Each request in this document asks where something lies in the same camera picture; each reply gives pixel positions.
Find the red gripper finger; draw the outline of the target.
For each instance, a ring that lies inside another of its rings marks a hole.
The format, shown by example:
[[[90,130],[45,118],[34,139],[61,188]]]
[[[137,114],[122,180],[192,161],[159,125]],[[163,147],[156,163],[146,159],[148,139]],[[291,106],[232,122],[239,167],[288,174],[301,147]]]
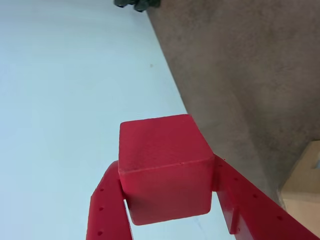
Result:
[[[132,240],[125,197],[114,161],[105,171],[90,198],[87,240]]]
[[[213,191],[227,229],[237,240],[318,239],[218,156],[214,157]]]

